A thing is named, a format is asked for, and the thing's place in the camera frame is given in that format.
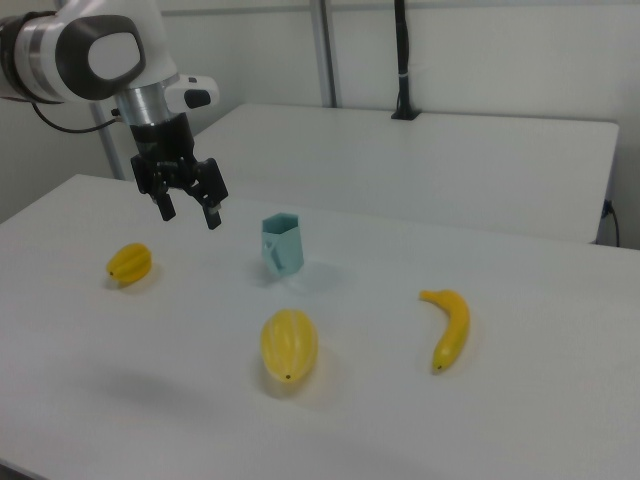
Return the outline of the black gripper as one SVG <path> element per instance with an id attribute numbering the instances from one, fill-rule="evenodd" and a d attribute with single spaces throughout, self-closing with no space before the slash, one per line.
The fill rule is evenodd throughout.
<path id="1" fill-rule="evenodd" d="M 168 187 L 183 189 L 202 207 L 209 230 L 222 223 L 220 209 L 229 193 L 215 159 L 197 162 L 185 114 L 153 125 L 131 126 L 138 154 L 131 159 L 141 194 L 149 195 L 164 221 L 176 216 Z"/>

